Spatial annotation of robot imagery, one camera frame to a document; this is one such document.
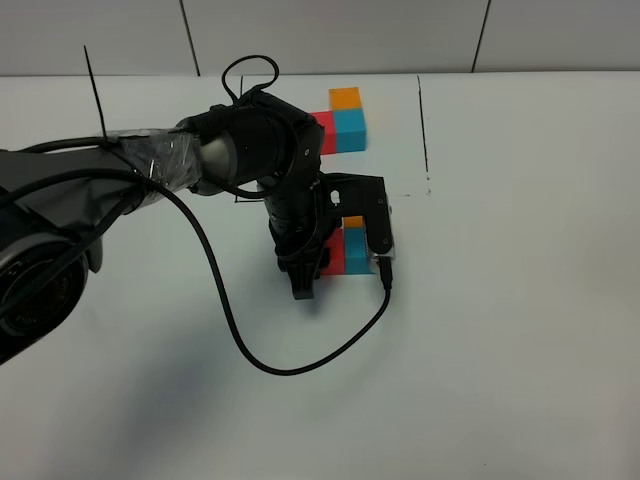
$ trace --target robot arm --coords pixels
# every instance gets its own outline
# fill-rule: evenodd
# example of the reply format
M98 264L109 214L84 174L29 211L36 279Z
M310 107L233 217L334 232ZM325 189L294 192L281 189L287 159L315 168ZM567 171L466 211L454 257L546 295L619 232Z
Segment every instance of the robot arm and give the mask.
M288 274L296 299L313 298L313 280L329 261L325 242L344 216L365 217L372 266L382 258L390 265L393 239L384 180L323 174L323 128L311 115L259 87L234 98L231 107L211 107L170 130L120 132L107 139L0 151L0 363L49 333L71 313L84 290L88 270L100 270L100 241L93 242L28 300L6 307L85 234L95 231L131 191L131 181L126 179L130 174L173 192L188 188L199 195L227 191L262 198L278 266ZM70 146L84 148L68 150ZM75 178L11 202L7 195L2 196L86 169L125 173L123 179ZM238 188L254 180L258 192ZM136 188L136 202L123 213L160 198L154 189ZM339 204L331 201L333 191L339 192Z

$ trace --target red block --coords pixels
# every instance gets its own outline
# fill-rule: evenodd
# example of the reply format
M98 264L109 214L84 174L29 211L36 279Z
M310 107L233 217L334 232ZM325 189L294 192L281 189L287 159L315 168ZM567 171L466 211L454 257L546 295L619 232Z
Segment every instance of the red block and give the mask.
M318 123L324 127L324 143L321 155L336 153L336 124L333 121L333 112L312 113Z
M322 275L344 275L344 230L338 228L327 240L326 248L329 249L329 265L320 272Z

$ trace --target colored block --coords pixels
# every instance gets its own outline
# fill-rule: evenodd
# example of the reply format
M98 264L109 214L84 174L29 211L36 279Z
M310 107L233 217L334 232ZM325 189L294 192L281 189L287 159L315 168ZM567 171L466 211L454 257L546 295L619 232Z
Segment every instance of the colored block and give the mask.
M320 273L322 275L344 275L344 230L341 228L336 229L327 240L325 248L329 249L329 265Z
M336 126L336 152L364 152L367 148L367 125L361 108L333 112Z
M344 217L344 228L363 228L363 217Z
M329 103L331 104L331 110L334 111L362 108L360 90L358 90L358 87L332 88L329 90Z
M344 230L345 273L359 275L371 273L364 228Z
M311 115L324 127L324 142L320 155L336 153L336 124L333 120L333 112L316 112Z

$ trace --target cable connector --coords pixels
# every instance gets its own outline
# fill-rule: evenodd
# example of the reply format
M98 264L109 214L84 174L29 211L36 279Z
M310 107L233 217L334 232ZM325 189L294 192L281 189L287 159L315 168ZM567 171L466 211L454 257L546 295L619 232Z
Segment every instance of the cable connector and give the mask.
M382 280L385 292L388 292L391 290L391 284L393 283L391 257L378 257L378 266L380 267L380 280Z

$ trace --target orange block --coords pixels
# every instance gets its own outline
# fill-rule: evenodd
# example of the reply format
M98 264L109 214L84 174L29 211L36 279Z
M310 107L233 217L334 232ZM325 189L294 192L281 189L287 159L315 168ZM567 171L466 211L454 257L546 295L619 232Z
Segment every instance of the orange block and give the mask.
M344 217L344 228L364 228L364 218Z
M352 110L362 108L360 90L352 88L332 88L329 90L329 103L331 110Z

